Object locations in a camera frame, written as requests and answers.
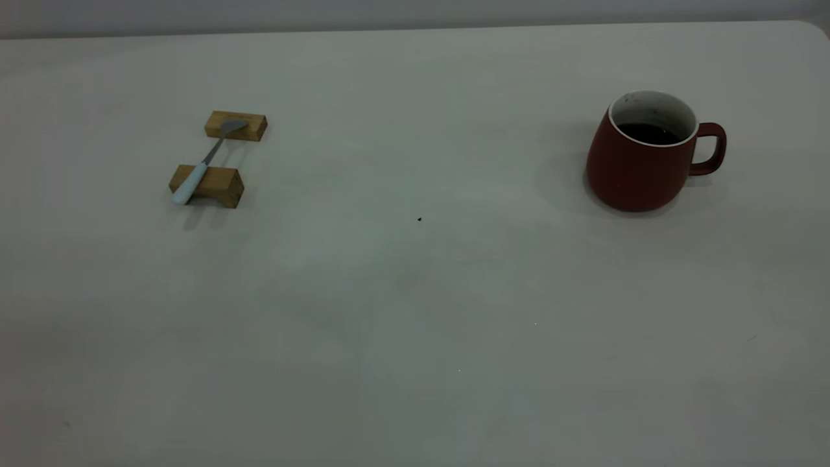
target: spoon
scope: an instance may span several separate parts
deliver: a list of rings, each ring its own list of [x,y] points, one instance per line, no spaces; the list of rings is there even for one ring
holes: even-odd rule
[[[193,191],[199,185],[199,182],[202,181],[202,177],[205,175],[205,172],[208,171],[208,164],[210,164],[213,156],[216,155],[216,151],[219,150],[219,146],[222,145],[222,142],[225,140],[227,134],[231,131],[245,128],[246,126],[248,126],[248,122],[244,120],[227,120],[222,122],[220,125],[222,135],[219,137],[219,141],[217,141],[216,145],[213,146],[213,149],[207,153],[207,157],[205,157],[199,165],[193,167],[193,172],[190,172],[190,175],[188,175],[184,182],[179,185],[176,192],[173,193],[173,204],[186,204],[190,200],[190,197],[193,195]]]

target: table surface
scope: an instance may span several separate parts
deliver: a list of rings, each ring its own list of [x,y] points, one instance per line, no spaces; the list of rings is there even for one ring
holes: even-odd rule
[[[0,42],[0,461],[826,465],[828,83],[802,22]],[[631,89],[730,138],[644,215]],[[174,207],[213,110],[245,194]]]

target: white spoon handle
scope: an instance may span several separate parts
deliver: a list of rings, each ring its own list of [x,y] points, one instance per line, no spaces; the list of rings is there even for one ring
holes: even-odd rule
[[[186,204],[190,200],[190,196],[193,195],[193,191],[199,185],[199,182],[202,181],[202,177],[207,171],[208,165],[204,162],[200,163],[196,167],[193,167],[193,172],[190,172],[190,175],[188,175],[184,182],[179,185],[176,192],[173,193],[173,204]]]

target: red mug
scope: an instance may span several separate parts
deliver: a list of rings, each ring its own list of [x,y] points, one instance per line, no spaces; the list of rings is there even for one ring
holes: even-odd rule
[[[717,138],[715,153],[692,164],[701,136]],[[588,183],[612,208],[657,209],[680,193],[686,177],[718,170],[725,152],[724,129],[716,123],[699,124],[685,102],[665,92],[629,92],[611,104],[599,124],[588,152]]]

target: dark liquid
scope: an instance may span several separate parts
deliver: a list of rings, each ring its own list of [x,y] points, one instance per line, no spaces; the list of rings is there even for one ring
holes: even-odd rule
[[[668,130],[646,123],[627,123],[620,125],[619,129],[633,139],[649,145],[674,145],[683,141]]]

